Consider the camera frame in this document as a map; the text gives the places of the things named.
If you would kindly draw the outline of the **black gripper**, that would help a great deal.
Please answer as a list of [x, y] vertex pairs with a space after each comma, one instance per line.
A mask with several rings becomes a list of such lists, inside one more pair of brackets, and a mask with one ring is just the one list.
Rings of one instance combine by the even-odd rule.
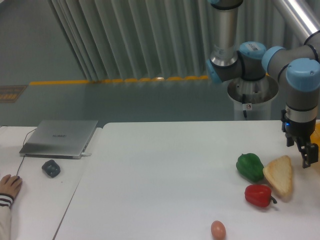
[[286, 146], [293, 146], [297, 138], [296, 144], [302, 156], [304, 169], [319, 160], [319, 146], [307, 139], [315, 131], [316, 118], [316, 109], [309, 111], [283, 109], [281, 111], [281, 129], [286, 133]]

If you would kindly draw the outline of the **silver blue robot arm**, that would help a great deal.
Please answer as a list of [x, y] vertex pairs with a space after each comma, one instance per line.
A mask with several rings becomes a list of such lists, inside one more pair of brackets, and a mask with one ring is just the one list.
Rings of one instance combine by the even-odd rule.
[[296, 145], [302, 156], [302, 166], [318, 161], [319, 147], [311, 142], [315, 130], [320, 94], [320, 22], [305, 1], [275, 0], [274, 6], [287, 21], [301, 46], [287, 50], [281, 46], [266, 49], [258, 42], [245, 42], [235, 48], [240, 0], [212, 0], [215, 33], [214, 50], [206, 61], [213, 82], [240, 79], [235, 92], [237, 101], [254, 101], [248, 92], [258, 84], [268, 93], [269, 75], [286, 87], [286, 106], [281, 112], [282, 131], [287, 146]]

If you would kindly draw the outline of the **striped cuff sleeve forearm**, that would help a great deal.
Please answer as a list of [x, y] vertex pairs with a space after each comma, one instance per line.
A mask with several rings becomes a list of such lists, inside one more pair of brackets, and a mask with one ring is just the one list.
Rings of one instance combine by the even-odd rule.
[[14, 199], [7, 194], [0, 194], [0, 239], [11, 239], [11, 205]]

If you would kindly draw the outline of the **person's hand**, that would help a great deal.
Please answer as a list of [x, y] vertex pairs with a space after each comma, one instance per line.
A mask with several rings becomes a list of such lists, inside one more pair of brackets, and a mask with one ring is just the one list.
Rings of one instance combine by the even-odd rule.
[[22, 178], [17, 175], [5, 175], [0, 180], [0, 194], [8, 195], [15, 199], [21, 190], [22, 182]]

